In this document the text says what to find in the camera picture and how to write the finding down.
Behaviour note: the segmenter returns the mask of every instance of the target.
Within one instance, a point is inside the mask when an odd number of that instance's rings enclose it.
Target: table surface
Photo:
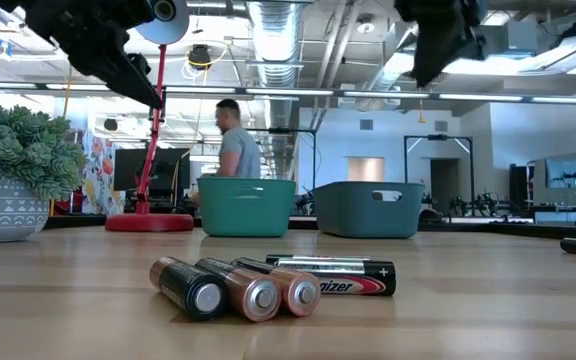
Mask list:
[[[150,285],[159,257],[267,253],[395,262],[394,297],[327,296],[307,318],[190,323]],[[48,230],[0,244],[0,360],[574,359],[576,255],[558,242],[483,233],[351,240]]]

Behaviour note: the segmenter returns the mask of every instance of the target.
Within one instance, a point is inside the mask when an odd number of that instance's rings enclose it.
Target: potted plant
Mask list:
[[[40,231],[49,200],[66,200],[81,186],[86,158],[64,140],[69,130],[64,118],[0,105],[0,242]]]

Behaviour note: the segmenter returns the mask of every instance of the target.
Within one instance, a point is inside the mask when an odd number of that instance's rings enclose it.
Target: man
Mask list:
[[[217,127],[223,140],[219,151],[217,176],[241,178],[261,177],[261,156],[255,139],[241,127],[241,111],[235,100],[225,99],[217,104]]]

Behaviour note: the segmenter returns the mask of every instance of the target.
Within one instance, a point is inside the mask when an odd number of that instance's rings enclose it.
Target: storage bin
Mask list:
[[[409,238],[417,232],[422,184],[336,182],[316,188],[319,230],[351,238]]]
[[[288,231],[294,181],[204,177],[197,183],[208,235],[279,237]]]

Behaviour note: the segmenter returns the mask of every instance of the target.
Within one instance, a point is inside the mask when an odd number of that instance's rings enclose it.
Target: black robotic claw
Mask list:
[[[112,91],[160,109],[141,55],[124,51],[126,30],[153,20],[147,0],[0,0],[0,7],[26,11],[26,24],[46,41],[56,41],[71,65],[104,81]]]
[[[457,58],[484,60],[485,38],[476,35],[481,0],[395,0],[406,22],[416,21],[419,39],[410,76],[425,87]]]

